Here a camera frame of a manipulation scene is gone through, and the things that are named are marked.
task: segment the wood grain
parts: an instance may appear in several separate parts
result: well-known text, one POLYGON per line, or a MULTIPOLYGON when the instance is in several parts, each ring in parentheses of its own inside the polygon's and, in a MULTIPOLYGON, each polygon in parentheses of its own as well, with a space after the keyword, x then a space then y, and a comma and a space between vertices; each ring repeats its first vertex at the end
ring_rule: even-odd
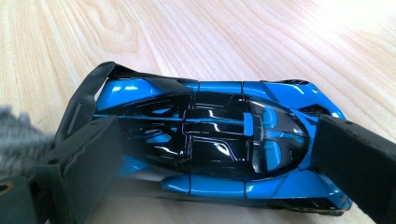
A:
MULTIPOLYGON (((396 5, 387 1, 0 2, 0 103, 55 132, 99 63, 200 80, 306 79, 396 141, 396 5)), ((371 223, 109 196, 94 223, 371 223)))

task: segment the windshield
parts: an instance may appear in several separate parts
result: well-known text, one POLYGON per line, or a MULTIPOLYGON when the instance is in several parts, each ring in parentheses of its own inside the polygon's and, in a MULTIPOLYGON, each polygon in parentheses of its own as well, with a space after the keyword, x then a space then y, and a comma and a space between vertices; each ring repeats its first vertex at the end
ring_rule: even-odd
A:
POLYGON ((286 108, 261 99, 250 99, 248 104, 254 125, 254 171, 264 174, 297 166, 309 146, 304 125, 286 108))

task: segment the toy car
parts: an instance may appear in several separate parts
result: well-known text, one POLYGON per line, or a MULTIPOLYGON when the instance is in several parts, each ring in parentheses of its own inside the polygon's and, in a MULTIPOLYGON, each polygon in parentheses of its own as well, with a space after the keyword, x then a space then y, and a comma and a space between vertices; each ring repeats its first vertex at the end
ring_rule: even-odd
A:
POLYGON ((323 114, 344 118, 306 81, 197 81, 117 65, 92 117, 119 119, 119 175, 159 166, 170 171, 162 188, 192 200, 339 216, 352 201, 311 161, 323 114))

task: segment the wooden table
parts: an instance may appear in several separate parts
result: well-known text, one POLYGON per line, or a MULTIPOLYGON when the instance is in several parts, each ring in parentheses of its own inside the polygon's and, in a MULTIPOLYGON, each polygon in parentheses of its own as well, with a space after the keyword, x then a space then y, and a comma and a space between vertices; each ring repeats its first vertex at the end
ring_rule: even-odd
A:
MULTIPOLYGON (((0 103, 54 133, 99 63, 199 80, 306 79, 348 119, 396 141, 396 5, 383 1, 0 3, 0 103)), ((371 223, 108 195, 93 223, 371 223)))

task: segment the car body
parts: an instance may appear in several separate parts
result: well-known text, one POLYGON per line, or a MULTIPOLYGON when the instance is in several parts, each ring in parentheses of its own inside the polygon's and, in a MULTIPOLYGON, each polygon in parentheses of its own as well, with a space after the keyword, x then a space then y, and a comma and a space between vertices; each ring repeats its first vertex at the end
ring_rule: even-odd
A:
POLYGON ((119 175, 162 167, 163 190, 192 200, 342 215, 352 201, 311 160, 322 114, 345 118, 307 81, 197 81, 116 65, 92 118, 119 119, 119 175))

